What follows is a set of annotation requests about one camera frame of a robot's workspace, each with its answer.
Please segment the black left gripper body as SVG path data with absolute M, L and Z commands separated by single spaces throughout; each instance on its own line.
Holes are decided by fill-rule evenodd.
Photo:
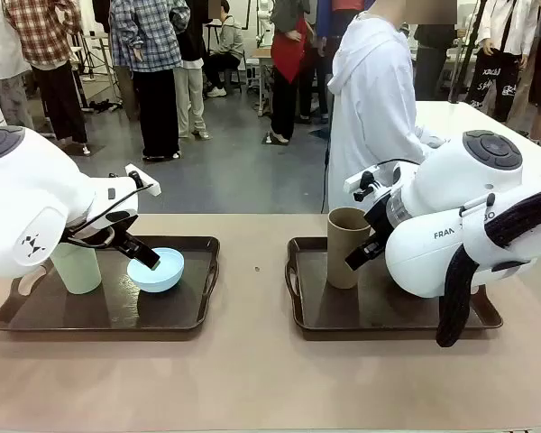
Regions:
M 125 210 L 112 211 L 105 216 L 110 222 L 108 231 L 111 235 L 109 245 L 129 258 L 138 258 L 142 251 L 141 242 L 128 230 L 138 218 Z

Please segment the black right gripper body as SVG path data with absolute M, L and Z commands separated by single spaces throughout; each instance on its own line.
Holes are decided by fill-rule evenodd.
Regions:
M 364 217 L 371 229 L 374 230 L 375 240 L 381 245 L 387 243 L 393 231 L 393 225 L 387 216 L 387 203 L 389 199 L 390 194 L 385 194 L 379 198 L 371 209 L 366 212 Z

